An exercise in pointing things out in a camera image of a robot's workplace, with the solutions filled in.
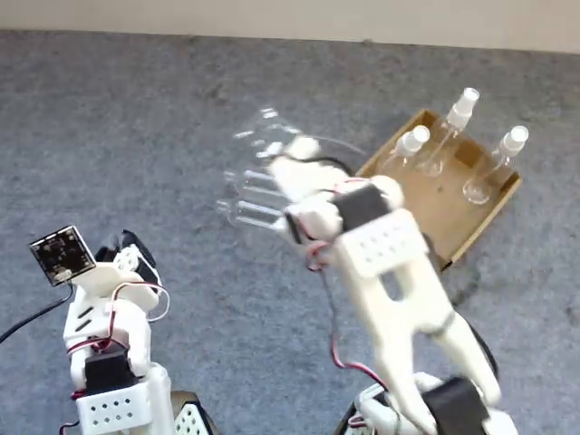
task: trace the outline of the gray carpet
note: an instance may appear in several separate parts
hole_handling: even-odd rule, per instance
[[[270,235],[240,237],[213,210],[229,137],[265,103],[305,131],[374,151],[421,107],[481,90],[470,132],[525,123],[525,181],[445,276],[476,287],[461,312],[501,367],[520,433],[577,433],[580,413],[580,57],[369,43],[111,34],[0,33],[0,330],[61,297],[26,244],[76,224],[92,247],[137,232],[173,295],[154,359],[229,434],[331,433],[369,384],[335,369],[316,276]],[[371,361],[343,289],[345,353]],[[75,420],[65,310],[0,349],[0,427],[57,433]],[[417,342],[417,369],[450,364]]]

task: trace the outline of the glass vial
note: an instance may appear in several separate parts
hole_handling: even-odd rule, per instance
[[[270,229],[282,216],[282,213],[274,208],[244,200],[221,199],[216,203],[216,210],[218,214],[225,216],[234,227],[251,226]]]
[[[447,160],[455,154],[459,145],[459,135],[467,127],[478,100],[477,90],[473,88],[463,90],[447,117],[431,127],[430,140],[417,156],[417,170],[428,177],[439,176]]]
[[[397,178],[404,170],[411,167],[413,158],[429,137],[429,129],[424,125],[418,125],[412,131],[407,131],[397,140],[395,147],[382,161],[379,172],[391,178]]]
[[[274,178],[265,172],[246,169],[238,174],[227,170],[224,179],[242,199],[272,208],[288,205],[286,195],[280,191]]]
[[[463,195],[472,204],[482,205],[511,176],[516,155],[524,148],[528,138],[527,128],[516,126],[506,133],[488,156],[481,156],[473,168],[472,176],[463,185]]]

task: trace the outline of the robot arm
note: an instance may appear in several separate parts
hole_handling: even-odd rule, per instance
[[[443,384],[439,378],[419,372],[414,381],[421,392],[429,392]],[[400,414],[400,407],[394,396],[378,385],[361,392],[355,401],[356,414],[365,425],[385,435],[421,435],[421,431]],[[483,433],[486,435],[517,435],[514,422],[503,411],[488,409],[488,417],[482,421]]]
[[[331,171],[328,167],[284,155],[268,168],[294,201],[277,223],[278,231],[303,254],[315,242],[328,245],[325,261],[341,271],[372,337],[377,372],[401,413],[430,435],[437,434],[443,424],[439,410],[434,409],[438,405],[427,400],[413,376],[412,336],[417,332],[431,336],[460,367],[463,379],[469,380],[450,384],[450,388],[464,389],[465,394],[471,388],[486,405],[495,404],[500,397],[496,376],[469,324],[451,306],[428,258],[425,239],[411,213],[402,207],[399,185],[384,176],[328,178],[324,175]],[[291,180],[278,177],[291,172],[302,185],[310,180],[315,188],[309,192],[302,188],[298,198]],[[391,300],[382,285],[381,276],[389,273],[404,293],[401,301]]]

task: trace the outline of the cardboard tray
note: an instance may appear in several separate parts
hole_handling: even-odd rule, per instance
[[[417,125],[430,128],[439,118],[433,111],[419,111],[359,169],[357,176],[387,175],[379,174],[377,168],[397,139]],[[413,170],[405,174],[404,180],[394,177],[402,185],[405,207],[413,213],[421,231],[431,238],[441,270],[461,258],[522,182],[517,172],[510,171],[507,181],[499,187],[499,195],[481,206],[469,203],[462,187],[482,155],[491,159],[485,147],[463,136],[454,158],[437,178]]]

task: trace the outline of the red wire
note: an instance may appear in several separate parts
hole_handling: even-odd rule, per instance
[[[333,358],[334,365],[336,365],[340,369],[354,369],[360,372],[363,372],[370,378],[372,378],[375,382],[383,387],[383,389],[387,392],[387,386],[382,381],[381,377],[371,370],[366,365],[360,362],[343,362],[338,354],[338,337],[336,333],[332,333],[331,335],[331,345],[330,345],[330,354]]]
[[[159,287],[159,285],[157,285],[157,284],[148,283],[145,281],[123,283],[121,285],[118,285],[117,288],[115,288],[115,291],[113,292],[113,295],[112,295],[113,302],[117,300],[117,298],[119,297],[119,293],[127,285],[143,285],[143,286]],[[71,346],[66,352],[68,354],[76,352],[79,349],[81,349],[85,346],[88,346],[89,344],[95,344],[95,345],[101,346],[103,343],[105,343],[105,345],[103,347],[100,347],[100,350],[108,348],[111,345],[111,343],[120,344],[119,342],[112,339],[114,325],[115,325],[115,311],[111,309],[111,317],[109,320],[109,331],[108,331],[108,335],[106,337],[90,338],[88,340],[85,340],[83,342],[80,342],[80,343],[77,343],[77,344]]]

